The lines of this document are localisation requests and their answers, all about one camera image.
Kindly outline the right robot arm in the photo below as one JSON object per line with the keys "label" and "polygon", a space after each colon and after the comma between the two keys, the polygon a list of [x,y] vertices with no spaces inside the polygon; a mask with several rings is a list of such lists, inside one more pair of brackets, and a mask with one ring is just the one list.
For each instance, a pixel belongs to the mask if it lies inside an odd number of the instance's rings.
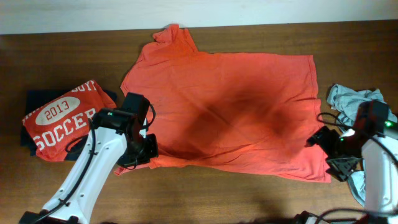
{"label": "right robot arm", "polygon": [[320,146],[326,153],[330,174],[346,182],[362,165],[365,172],[364,208],[343,208],[360,218],[329,219],[333,208],[315,215],[307,211],[294,223],[397,223],[397,123],[389,120],[389,106],[372,100],[361,103],[353,126],[339,135],[328,123],[307,139],[307,146]]}

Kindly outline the folded red soccer shirt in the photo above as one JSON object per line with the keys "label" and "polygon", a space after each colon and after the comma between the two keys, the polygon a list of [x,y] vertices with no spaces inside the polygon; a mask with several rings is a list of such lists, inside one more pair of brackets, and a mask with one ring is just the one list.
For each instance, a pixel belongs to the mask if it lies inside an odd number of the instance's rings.
{"label": "folded red soccer shirt", "polygon": [[35,155],[51,162],[67,156],[68,144],[89,133],[89,122],[103,108],[115,108],[111,97],[90,80],[27,114],[23,126],[35,144]]}

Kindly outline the folded navy blue garment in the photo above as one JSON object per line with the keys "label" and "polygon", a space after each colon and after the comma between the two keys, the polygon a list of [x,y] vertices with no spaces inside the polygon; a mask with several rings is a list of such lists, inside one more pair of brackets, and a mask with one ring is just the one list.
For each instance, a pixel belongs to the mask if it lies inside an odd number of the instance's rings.
{"label": "folded navy blue garment", "polygon": [[[62,96],[66,92],[70,90],[29,90],[27,92],[27,101],[26,101],[26,109],[25,113],[26,115],[33,112],[35,109],[47,104],[48,102],[56,99],[59,96]],[[108,91],[108,90],[103,90],[105,93],[107,93],[114,102],[116,102],[116,94]],[[76,144],[68,144],[68,146],[65,148],[67,151],[67,156],[65,157],[64,160],[68,161],[75,161],[78,159],[78,156],[81,153],[81,150],[84,147],[84,144],[87,140],[88,135],[84,137],[78,138],[78,141]],[[29,136],[27,133],[26,128],[22,125],[22,130],[21,130],[21,146],[26,146],[30,149],[30,154],[32,156],[35,155],[35,144],[32,138]]]}

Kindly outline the plain orange-red t-shirt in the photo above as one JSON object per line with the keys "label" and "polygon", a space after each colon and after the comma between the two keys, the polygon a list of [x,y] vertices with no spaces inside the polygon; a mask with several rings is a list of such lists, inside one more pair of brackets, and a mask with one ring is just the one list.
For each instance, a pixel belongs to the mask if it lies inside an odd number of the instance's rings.
{"label": "plain orange-red t-shirt", "polygon": [[211,167],[329,183],[326,154],[308,147],[317,121],[312,55],[206,53],[187,29],[155,33],[121,83],[155,108],[158,167]]}

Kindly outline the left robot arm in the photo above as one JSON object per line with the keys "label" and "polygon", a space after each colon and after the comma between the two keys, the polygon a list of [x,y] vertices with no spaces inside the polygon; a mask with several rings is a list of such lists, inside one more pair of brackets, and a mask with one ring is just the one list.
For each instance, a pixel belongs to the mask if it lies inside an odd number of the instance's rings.
{"label": "left robot arm", "polygon": [[27,223],[89,223],[98,195],[115,165],[127,170],[158,157],[155,134],[147,134],[153,108],[143,95],[128,93],[122,107],[102,109],[90,120],[88,138],[67,178],[39,213],[25,212]]}

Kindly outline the light blue crumpled shirt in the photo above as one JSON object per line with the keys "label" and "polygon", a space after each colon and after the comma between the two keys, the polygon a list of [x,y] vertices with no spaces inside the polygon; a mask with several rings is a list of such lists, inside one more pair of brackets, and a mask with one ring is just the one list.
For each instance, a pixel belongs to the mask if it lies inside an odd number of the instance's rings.
{"label": "light blue crumpled shirt", "polygon": [[[379,90],[355,91],[343,85],[333,85],[330,89],[327,102],[332,109],[339,111],[339,115],[334,122],[335,126],[339,127],[343,134],[347,132],[347,128],[354,125],[360,104],[372,100],[386,103]],[[392,114],[390,109],[387,118],[397,123],[397,117]],[[351,187],[352,194],[363,206],[366,198],[364,175],[364,168],[362,165],[359,165],[356,168],[356,172],[347,181]]]}

